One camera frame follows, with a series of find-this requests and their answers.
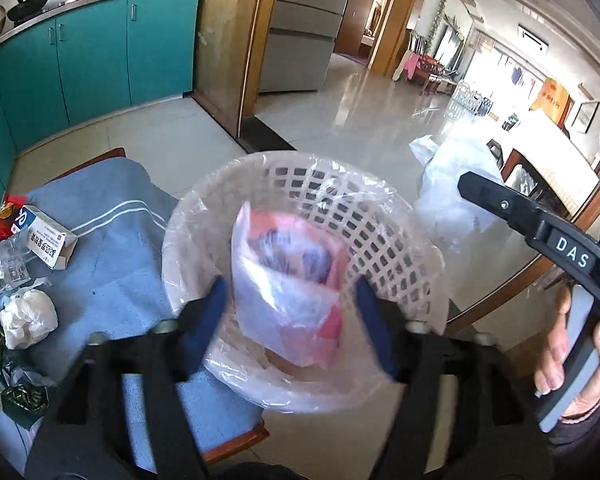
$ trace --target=gray handle grip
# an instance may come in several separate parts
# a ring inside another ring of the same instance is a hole
[[[545,433],[555,427],[564,410],[578,396],[600,365],[600,355],[593,346],[593,334],[582,333],[593,302],[594,297],[581,285],[573,287],[571,309],[567,320],[568,352],[570,355],[565,361],[564,384],[547,396],[541,396],[539,392],[536,392],[536,397],[541,399],[538,422],[540,429]],[[579,339],[581,344],[576,349],[578,354],[571,355],[571,351]]]

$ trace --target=doorway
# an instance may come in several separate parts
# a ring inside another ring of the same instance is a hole
[[[348,0],[333,51],[368,65],[391,0]]]

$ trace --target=white plastic basket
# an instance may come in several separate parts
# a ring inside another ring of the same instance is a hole
[[[333,366],[273,365],[246,338],[229,301],[205,367],[243,397],[284,412],[352,408],[387,378],[358,319],[353,285],[366,274],[381,298],[442,333],[448,314],[443,259],[414,212],[378,178],[334,160],[298,152],[255,153],[225,165],[176,206],[162,248],[162,278],[171,308],[203,297],[213,279],[230,278],[231,236],[244,202],[291,212],[346,241],[350,262],[340,294],[344,328]]]

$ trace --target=human hand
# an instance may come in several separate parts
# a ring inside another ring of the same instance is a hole
[[[565,287],[558,292],[557,307],[558,317],[547,335],[547,346],[540,356],[534,376],[536,388],[543,395],[551,390],[557,390],[564,382],[562,364],[568,355],[567,314],[571,308],[571,293],[568,288]],[[600,323],[594,332],[594,345],[600,354]],[[562,416],[583,415],[593,409],[599,400],[600,366]]]

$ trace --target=picture frame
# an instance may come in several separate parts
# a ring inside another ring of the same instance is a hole
[[[579,134],[586,134],[589,131],[599,106],[600,101],[585,101],[580,104],[580,108],[573,120],[571,129]]]

